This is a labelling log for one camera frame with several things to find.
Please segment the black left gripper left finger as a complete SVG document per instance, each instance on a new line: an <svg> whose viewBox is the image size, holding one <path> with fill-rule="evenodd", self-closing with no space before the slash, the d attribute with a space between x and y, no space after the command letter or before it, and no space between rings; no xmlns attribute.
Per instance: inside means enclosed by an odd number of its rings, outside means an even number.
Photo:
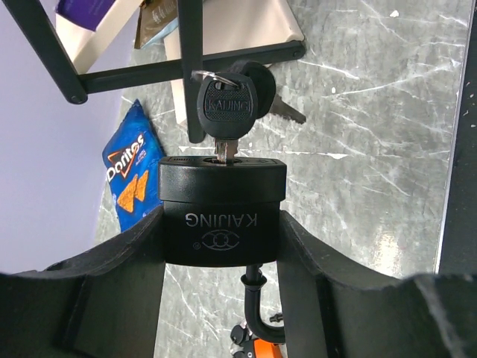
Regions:
<svg viewBox="0 0 477 358"><path fill-rule="evenodd" d="M44 271L1 276L3 357L152 357L165 259L157 208Z"/></svg>

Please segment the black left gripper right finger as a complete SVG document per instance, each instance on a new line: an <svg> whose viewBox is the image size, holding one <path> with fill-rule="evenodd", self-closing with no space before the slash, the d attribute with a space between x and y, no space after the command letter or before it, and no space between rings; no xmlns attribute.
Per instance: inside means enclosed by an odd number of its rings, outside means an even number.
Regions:
<svg viewBox="0 0 477 358"><path fill-rule="evenodd" d="M290 357L474 357L476 277L397 279L279 219L277 270Z"/></svg>

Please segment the orange padlock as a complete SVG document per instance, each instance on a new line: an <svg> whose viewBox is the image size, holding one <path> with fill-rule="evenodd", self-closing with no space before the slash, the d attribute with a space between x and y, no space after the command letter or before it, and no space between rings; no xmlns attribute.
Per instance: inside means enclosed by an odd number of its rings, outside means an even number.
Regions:
<svg viewBox="0 0 477 358"><path fill-rule="evenodd" d="M274 344L260 339L247 326L243 320L236 324L231 332L230 354L239 358L283 358L286 357L284 345Z"/></svg>

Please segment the black padlock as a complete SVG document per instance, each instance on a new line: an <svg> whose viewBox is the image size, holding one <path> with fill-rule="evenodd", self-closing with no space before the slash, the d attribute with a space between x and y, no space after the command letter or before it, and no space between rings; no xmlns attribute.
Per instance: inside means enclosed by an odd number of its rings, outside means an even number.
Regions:
<svg viewBox="0 0 477 358"><path fill-rule="evenodd" d="M250 330L282 344L285 331L260 316L260 268L276 260L279 209L285 200L287 166L275 159L164 157L159 162L165 260L180 266L244 266L244 313Z"/></svg>

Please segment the black padlock key bunch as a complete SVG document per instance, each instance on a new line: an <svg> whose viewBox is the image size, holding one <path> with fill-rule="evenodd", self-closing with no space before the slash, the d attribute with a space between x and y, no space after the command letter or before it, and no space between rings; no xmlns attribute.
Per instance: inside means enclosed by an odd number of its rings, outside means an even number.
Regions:
<svg viewBox="0 0 477 358"><path fill-rule="evenodd" d="M256 61L238 60L224 72L194 70L192 79L200 83L198 120L215 141L216 163L234 163L239 140L269 113L301 125L306 122L305 115L277 94L271 70Z"/></svg>

